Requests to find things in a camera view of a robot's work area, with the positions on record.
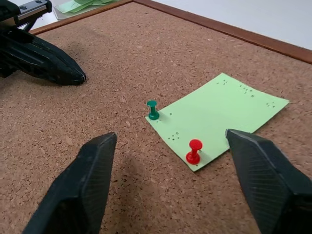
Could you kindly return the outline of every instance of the push pin head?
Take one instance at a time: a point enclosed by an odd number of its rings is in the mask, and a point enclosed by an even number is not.
[[[147,106],[151,108],[151,112],[148,114],[148,117],[151,120],[156,120],[159,118],[159,113],[156,111],[157,102],[156,101],[148,101]]]
[[[186,155],[186,160],[190,164],[194,164],[194,165],[198,164],[200,161],[200,157],[199,157],[199,154],[197,153],[197,151],[201,150],[201,148],[203,148],[203,144],[200,142],[200,140],[194,139],[194,140],[191,140],[190,147],[191,147],[192,151],[190,151]]]

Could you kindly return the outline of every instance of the cork board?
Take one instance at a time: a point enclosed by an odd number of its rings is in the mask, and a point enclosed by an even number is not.
[[[102,234],[258,234],[225,153],[196,174],[144,119],[224,72],[289,105],[257,133],[312,176],[312,66],[137,3],[43,33],[85,84],[0,80],[1,233],[20,233],[91,138],[118,135]]]

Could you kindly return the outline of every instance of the green push pin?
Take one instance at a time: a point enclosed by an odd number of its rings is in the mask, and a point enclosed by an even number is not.
[[[156,120],[159,118],[159,113],[156,111],[155,107],[157,106],[156,101],[148,101],[147,106],[151,108],[151,112],[148,114],[148,117],[151,120]]]

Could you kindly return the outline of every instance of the red push pin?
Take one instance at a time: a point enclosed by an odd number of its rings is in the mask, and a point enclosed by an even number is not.
[[[192,151],[186,155],[186,160],[190,164],[198,164],[200,161],[200,157],[199,157],[197,151],[200,150],[201,148],[203,148],[203,144],[201,143],[200,140],[194,139],[194,140],[191,140],[190,147],[191,147]]]

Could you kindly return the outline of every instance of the green paper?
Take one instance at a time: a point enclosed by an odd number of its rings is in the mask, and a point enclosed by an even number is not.
[[[159,111],[147,121],[164,142],[192,171],[204,167],[229,149],[228,128],[253,133],[289,103],[258,91],[226,74],[220,74],[199,89]],[[203,143],[200,163],[186,161],[189,143]]]
[[[119,0],[71,0],[64,4],[56,6],[56,8],[62,13],[76,13],[88,6],[104,6],[116,1]]]
[[[104,5],[107,5],[107,3],[103,3],[101,0],[94,0],[90,5],[91,6],[104,6]]]
[[[68,1],[66,3],[63,3],[61,5],[56,6],[56,8],[61,11],[62,13],[67,12],[78,12],[82,10],[83,8],[89,6],[93,0],[85,0],[83,1],[84,4],[80,4],[78,2],[75,2],[74,0]]]

